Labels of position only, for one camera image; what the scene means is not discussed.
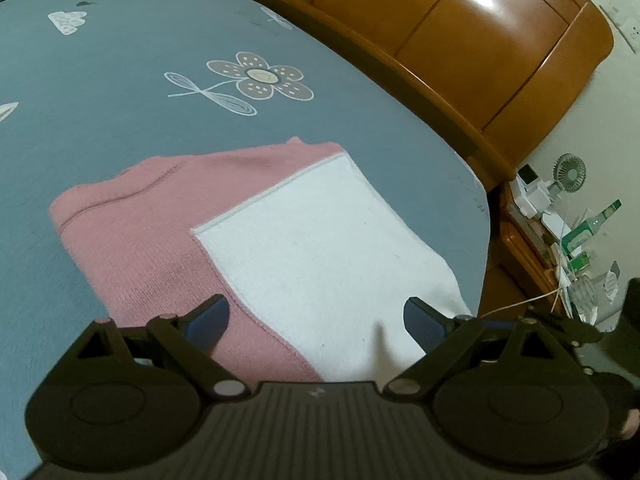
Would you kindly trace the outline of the pink and white knit sweater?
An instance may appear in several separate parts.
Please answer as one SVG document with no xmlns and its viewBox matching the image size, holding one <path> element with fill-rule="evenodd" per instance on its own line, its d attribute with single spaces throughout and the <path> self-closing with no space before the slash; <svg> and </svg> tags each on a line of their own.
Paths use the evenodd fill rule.
<svg viewBox="0 0 640 480">
<path fill-rule="evenodd" d="M 407 299 L 468 310 L 445 259 L 334 143 L 152 157 L 71 188 L 50 215 L 119 324 L 225 296 L 208 352 L 251 385 L 386 382 L 423 354 Z"/>
</svg>

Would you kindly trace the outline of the clear plastic cup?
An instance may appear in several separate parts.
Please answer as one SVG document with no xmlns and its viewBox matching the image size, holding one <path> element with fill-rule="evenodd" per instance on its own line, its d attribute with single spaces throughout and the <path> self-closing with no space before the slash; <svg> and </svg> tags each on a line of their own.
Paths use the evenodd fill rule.
<svg viewBox="0 0 640 480">
<path fill-rule="evenodd" d="M 568 288 L 568 296 L 578 318 L 584 323 L 596 325 L 599 299 L 590 278 L 585 275 L 576 278 Z"/>
</svg>

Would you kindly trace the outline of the wooden bedside table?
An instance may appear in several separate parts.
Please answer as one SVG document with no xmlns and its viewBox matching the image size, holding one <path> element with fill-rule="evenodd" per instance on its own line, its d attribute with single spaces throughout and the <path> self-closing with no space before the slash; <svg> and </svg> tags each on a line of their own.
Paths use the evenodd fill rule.
<svg viewBox="0 0 640 480">
<path fill-rule="evenodd" d="M 521 213 L 508 182 L 489 192 L 488 200 L 490 242 L 478 314 L 491 320 L 533 310 L 563 316 L 549 230 Z"/>
</svg>

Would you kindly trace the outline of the green white carton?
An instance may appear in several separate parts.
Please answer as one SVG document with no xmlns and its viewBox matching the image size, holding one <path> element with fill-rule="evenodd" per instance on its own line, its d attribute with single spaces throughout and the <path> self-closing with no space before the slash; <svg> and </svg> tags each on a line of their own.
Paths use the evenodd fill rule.
<svg viewBox="0 0 640 480">
<path fill-rule="evenodd" d="M 573 273 L 579 273 L 586 270 L 590 266 L 590 258 L 586 252 L 581 252 L 577 256 L 568 260 L 567 267 Z"/>
</svg>

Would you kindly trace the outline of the green glass bottle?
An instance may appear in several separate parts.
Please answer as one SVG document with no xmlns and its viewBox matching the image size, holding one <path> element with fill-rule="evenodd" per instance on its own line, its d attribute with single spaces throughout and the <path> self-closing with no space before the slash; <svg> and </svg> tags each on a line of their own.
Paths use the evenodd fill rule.
<svg viewBox="0 0 640 480">
<path fill-rule="evenodd" d="M 581 248 L 585 242 L 594 237 L 600 231 L 605 222 L 612 217 L 622 206 L 621 200 L 616 200 L 598 214 L 585 218 L 566 235 L 562 237 L 561 247 L 565 255 L 570 256 L 576 249 Z"/>
</svg>

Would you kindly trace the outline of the white charger box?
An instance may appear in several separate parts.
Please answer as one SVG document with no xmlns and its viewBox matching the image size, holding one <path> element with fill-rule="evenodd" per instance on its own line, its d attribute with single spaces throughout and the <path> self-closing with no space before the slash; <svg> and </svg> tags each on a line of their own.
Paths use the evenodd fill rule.
<svg viewBox="0 0 640 480">
<path fill-rule="evenodd" d="M 515 205 L 527 219 L 539 217 L 551 205 L 546 182 L 529 165 L 521 166 L 509 186 Z"/>
</svg>

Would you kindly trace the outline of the small green desk fan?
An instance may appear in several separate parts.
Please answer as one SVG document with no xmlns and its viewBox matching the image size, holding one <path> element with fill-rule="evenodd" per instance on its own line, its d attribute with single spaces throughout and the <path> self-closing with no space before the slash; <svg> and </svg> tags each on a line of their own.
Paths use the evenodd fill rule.
<svg viewBox="0 0 640 480">
<path fill-rule="evenodd" d="M 553 167 L 553 179 L 548 185 L 551 196 L 558 196 L 561 192 L 576 193 L 585 184 L 587 167 L 584 161 L 572 154 L 562 154 Z"/>
</svg>

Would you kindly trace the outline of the blue floral bed sheet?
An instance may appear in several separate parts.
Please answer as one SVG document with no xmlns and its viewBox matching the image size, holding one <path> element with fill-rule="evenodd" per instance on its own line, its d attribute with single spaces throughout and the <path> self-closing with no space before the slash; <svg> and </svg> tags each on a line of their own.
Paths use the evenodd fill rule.
<svg viewBox="0 0 640 480">
<path fill-rule="evenodd" d="M 235 86 L 208 68 L 240 51 L 299 68 L 310 101 L 275 94 L 242 116 L 167 79 Z M 6 0 L 1 6 L 1 469 L 39 457 L 32 392 L 104 311 L 49 217 L 74 185 L 152 156 L 334 141 L 449 264 L 476 309 L 487 261 L 485 192 L 435 128 L 355 66 L 252 0 Z"/>
</svg>

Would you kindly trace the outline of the wooden headboard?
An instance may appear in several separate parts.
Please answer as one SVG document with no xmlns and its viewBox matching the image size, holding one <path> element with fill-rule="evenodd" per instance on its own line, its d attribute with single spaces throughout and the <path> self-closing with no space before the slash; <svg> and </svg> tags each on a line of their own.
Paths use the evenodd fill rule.
<svg viewBox="0 0 640 480">
<path fill-rule="evenodd" d="M 514 178 L 612 52 L 591 0 L 257 0 L 433 127 L 488 188 Z"/>
</svg>

